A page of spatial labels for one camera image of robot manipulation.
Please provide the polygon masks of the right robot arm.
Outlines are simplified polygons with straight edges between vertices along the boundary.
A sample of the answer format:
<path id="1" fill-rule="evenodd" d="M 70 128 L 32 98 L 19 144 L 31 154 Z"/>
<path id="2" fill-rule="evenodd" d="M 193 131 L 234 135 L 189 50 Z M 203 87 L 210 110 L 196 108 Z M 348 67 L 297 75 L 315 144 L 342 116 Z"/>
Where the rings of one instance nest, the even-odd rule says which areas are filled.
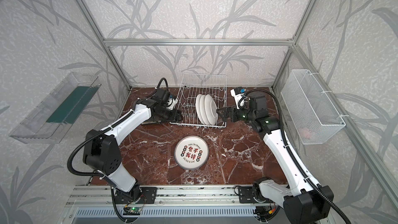
<path id="1" fill-rule="evenodd" d="M 271 200 L 276 203 L 284 209 L 292 224 L 311 224 L 325 219 L 330 209 L 334 209 L 349 224 L 348 216 L 333 203 L 334 194 L 330 187 L 321 186 L 292 147 L 285 132 L 283 117 L 268 113 L 268 95 L 273 98 L 279 111 L 280 104 L 271 92 L 242 87 L 231 90 L 235 106 L 217 110 L 223 121 L 230 119 L 250 125 L 271 150 L 287 179 L 287 187 L 271 178 L 256 180 L 253 184 L 254 198 L 259 202 Z"/>

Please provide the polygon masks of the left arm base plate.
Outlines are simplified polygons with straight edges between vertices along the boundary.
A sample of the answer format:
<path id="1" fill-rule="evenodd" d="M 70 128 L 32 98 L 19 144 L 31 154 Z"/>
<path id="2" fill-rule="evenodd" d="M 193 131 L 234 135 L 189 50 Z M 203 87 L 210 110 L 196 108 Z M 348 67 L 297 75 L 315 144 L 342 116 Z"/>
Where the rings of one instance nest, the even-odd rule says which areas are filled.
<path id="1" fill-rule="evenodd" d="M 133 187 L 129 192 L 116 190 L 114 200 L 116 204 L 154 204 L 157 187 Z"/>

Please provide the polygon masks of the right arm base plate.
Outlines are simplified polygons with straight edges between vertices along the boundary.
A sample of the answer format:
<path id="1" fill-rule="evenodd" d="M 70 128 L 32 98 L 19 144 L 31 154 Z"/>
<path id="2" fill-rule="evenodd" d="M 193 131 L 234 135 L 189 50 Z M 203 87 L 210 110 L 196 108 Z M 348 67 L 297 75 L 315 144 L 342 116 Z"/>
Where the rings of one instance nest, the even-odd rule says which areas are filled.
<path id="1" fill-rule="evenodd" d="M 239 197 L 240 203 L 270 203 L 274 204 L 274 202 L 268 198 L 263 197 L 259 190 L 256 190 L 253 186 L 236 186 L 237 189 L 236 194 Z"/>

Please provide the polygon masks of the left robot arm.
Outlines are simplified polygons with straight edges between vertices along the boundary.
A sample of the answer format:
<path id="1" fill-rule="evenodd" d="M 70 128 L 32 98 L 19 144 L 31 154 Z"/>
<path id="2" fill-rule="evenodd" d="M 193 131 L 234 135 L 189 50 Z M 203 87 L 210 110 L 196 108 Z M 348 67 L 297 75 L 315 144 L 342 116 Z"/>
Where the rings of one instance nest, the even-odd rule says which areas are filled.
<path id="1" fill-rule="evenodd" d="M 112 196 L 122 196 L 129 202 L 137 202 L 142 196 L 138 180 L 133 177 L 122 164 L 120 144 L 140 125 L 154 125 L 177 122 L 182 120 L 182 113 L 177 109 L 178 99 L 167 84 L 165 78 L 160 79 L 154 92 L 146 97 L 138 98 L 126 114 L 114 123 L 101 130 L 91 130 L 86 139 L 78 145 L 67 160 L 67 169 L 77 176 L 98 176 L 111 186 Z M 83 163 L 92 172 L 81 172 L 73 167 L 73 159 L 83 150 Z"/>

